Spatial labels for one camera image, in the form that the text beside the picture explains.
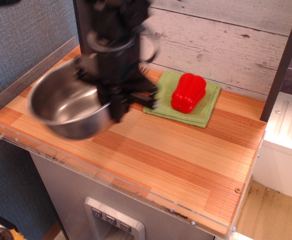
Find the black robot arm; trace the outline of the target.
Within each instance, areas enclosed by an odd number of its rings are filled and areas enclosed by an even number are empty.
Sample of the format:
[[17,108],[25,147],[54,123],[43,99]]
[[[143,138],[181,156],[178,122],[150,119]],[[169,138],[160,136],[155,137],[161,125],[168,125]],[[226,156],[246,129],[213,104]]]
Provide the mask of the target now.
[[120,122],[132,103],[155,108],[157,87],[139,70],[148,0],[75,0],[81,56],[77,77],[95,85],[101,105]]

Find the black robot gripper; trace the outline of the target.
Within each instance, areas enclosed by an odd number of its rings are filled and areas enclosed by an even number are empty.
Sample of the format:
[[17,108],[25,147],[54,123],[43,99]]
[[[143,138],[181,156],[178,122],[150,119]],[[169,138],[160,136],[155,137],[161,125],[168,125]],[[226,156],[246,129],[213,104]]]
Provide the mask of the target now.
[[157,87],[139,70],[140,35],[133,33],[120,42],[100,38],[94,31],[87,35],[94,52],[74,59],[78,79],[95,85],[102,105],[110,103],[112,119],[119,123],[130,103],[157,105]]

